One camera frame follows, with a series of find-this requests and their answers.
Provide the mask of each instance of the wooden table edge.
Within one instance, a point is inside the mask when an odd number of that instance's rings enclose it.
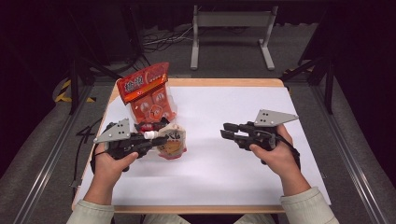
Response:
[[[170,87],[284,87],[279,78],[168,78]],[[120,95],[117,85],[108,104]]]
[[[275,214],[285,213],[281,205],[115,205],[116,213],[128,214]]]

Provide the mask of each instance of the white paper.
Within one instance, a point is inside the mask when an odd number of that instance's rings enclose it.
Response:
[[[286,88],[171,87],[177,104],[175,122],[187,132],[180,159],[136,161],[123,173],[113,193],[114,205],[280,205],[279,177],[250,151],[223,139],[223,123],[254,121],[261,108],[296,114]],[[107,108],[104,125],[130,118],[120,97]],[[299,120],[285,124],[301,153],[302,172],[330,204],[312,151]],[[92,181],[87,166],[74,201]]]

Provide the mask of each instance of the white stand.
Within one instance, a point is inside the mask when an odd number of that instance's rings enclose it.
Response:
[[[258,12],[209,12],[198,11],[198,7],[194,6],[193,16],[193,33],[191,54],[191,70],[198,69],[199,55],[199,39],[198,27],[219,27],[219,26],[249,26],[249,27],[265,27],[265,38],[259,39],[262,55],[268,70],[274,70],[275,66],[268,50],[268,41],[271,36],[272,29],[276,18],[277,7],[273,7],[272,11]]]

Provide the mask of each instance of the person's right hand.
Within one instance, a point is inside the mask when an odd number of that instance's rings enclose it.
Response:
[[[278,125],[276,131],[293,145],[292,138],[283,124]],[[272,151],[267,151],[254,144],[250,145],[249,148],[258,158],[265,161],[274,173],[281,177],[290,173],[300,172],[289,146],[281,141],[277,143]]]
[[[291,136],[283,124],[278,125],[276,131],[286,141],[293,144]],[[250,145],[249,148],[258,158],[265,161],[274,173],[280,176],[285,196],[295,195],[311,188],[300,172],[289,146],[285,143],[279,142],[272,151],[267,151],[257,145]]]

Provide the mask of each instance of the hand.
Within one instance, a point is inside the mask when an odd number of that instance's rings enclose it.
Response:
[[[103,151],[105,151],[105,144],[101,143],[93,153],[98,154]],[[110,205],[113,188],[120,179],[122,170],[133,163],[137,156],[137,152],[134,152],[116,161],[107,153],[97,155],[95,157],[95,175],[84,201]]]
[[[276,131],[293,145],[292,138],[283,124],[278,125]],[[301,193],[311,188],[301,174],[289,146],[285,143],[279,142],[272,151],[267,151],[257,145],[250,145],[249,148],[280,176],[285,196]]]

